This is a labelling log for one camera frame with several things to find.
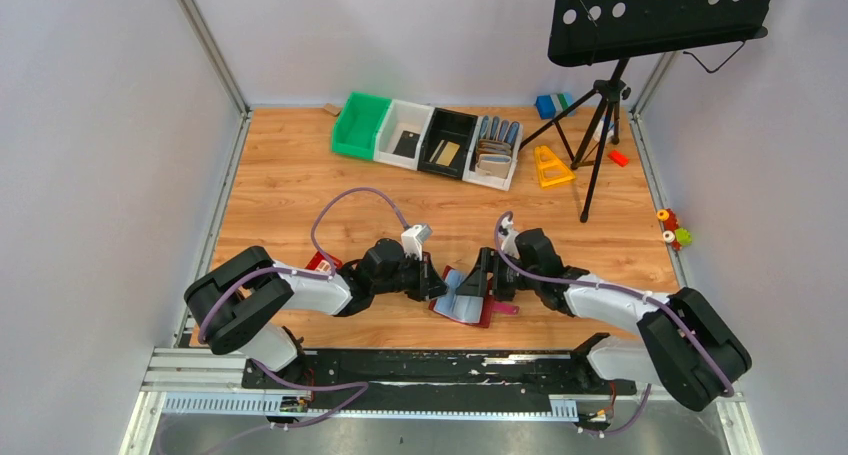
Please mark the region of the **red leather card holder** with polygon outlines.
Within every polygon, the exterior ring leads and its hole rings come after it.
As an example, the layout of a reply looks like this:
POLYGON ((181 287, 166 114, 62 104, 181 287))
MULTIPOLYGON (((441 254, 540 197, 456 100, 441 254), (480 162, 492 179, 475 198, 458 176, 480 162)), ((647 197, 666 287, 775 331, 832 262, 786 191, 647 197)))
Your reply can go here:
POLYGON ((486 329, 490 327, 495 314, 519 314, 517 305, 496 301, 491 294, 485 297, 458 295, 456 289, 466 275, 451 266, 445 267, 442 276, 448 286, 448 292, 432 300, 429 310, 446 319, 465 326, 486 329))

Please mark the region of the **gold credit card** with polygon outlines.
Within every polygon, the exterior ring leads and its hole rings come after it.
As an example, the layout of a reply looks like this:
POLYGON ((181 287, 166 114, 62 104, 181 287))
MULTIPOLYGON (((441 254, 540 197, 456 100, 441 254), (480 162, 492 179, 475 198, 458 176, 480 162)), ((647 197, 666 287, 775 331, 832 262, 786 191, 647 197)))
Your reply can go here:
POLYGON ((429 162, 449 167, 459 151, 460 145, 450 140, 440 140, 429 158, 429 162))

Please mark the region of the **black credit card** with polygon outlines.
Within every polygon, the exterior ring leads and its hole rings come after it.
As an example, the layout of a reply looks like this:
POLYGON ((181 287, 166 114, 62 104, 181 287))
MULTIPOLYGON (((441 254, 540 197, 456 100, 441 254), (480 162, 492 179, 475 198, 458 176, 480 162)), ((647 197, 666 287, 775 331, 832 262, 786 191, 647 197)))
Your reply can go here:
POLYGON ((420 134, 408 130, 400 133, 399 139, 392 151, 393 155, 413 159, 418 150, 420 134))

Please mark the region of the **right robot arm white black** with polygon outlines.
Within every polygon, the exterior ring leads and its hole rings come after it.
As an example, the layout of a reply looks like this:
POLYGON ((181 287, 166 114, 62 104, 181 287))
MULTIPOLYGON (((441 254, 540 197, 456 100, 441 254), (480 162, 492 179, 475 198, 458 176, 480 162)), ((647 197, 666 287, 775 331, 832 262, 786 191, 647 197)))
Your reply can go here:
POLYGON ((684 407, 701 411, 732 396, 734 382, 752 368, 747 348, 698 290, 669 294, 607 282, 564 264, 540 228, 501 229, 497 238, 499 247, 481 249, 454 294, 510 301, 518 291, 532 291, 552 311, 633 334, 631 340, 604 336, 572 363, 580 390, 596 392, 618 379, 658 384, 684 407))

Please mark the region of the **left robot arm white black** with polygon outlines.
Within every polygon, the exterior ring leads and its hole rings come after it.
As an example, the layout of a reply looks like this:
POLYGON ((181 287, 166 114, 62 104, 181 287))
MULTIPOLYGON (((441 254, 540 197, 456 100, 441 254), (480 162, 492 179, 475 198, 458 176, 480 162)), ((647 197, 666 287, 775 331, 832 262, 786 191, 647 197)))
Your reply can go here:
POLYGON ((333 273, 297 269, 251 246, 194 281, 184 301, 200 324, 200 341, 214 354, 240 352, 267 368, 279 386, 293 388, 304 380, 307 364, 290 331, 273 324, 279 311, 347 317, 381 294, 404 293, 423 302, 448 290, 427 253, 416 258, 399 242, 380 239, 333 273))

